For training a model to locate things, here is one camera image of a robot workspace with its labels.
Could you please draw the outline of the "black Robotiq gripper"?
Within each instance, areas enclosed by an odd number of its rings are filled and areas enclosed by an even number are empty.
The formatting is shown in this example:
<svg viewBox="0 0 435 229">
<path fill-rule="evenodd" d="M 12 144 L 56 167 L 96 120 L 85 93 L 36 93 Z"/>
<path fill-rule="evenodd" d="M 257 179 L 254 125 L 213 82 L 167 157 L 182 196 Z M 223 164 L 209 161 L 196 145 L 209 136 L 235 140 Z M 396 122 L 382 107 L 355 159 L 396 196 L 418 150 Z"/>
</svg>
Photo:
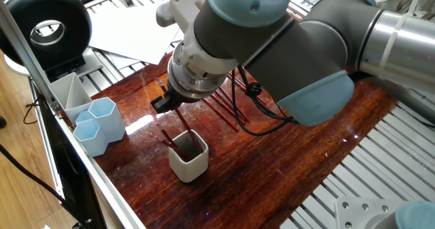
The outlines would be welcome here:
<svg viewBox="0 0 435 229">
<path fill-rule="evenodd" d="M 157 113 L 166 113 L 177 109 L 182 103 L 195 103 L 200 99 L 186 97 L 176 91 L 174 88 L 169 88 L 165 92 L 165 96 L 158 96 L 150 102 L 151 106 Z"/>
</svg>

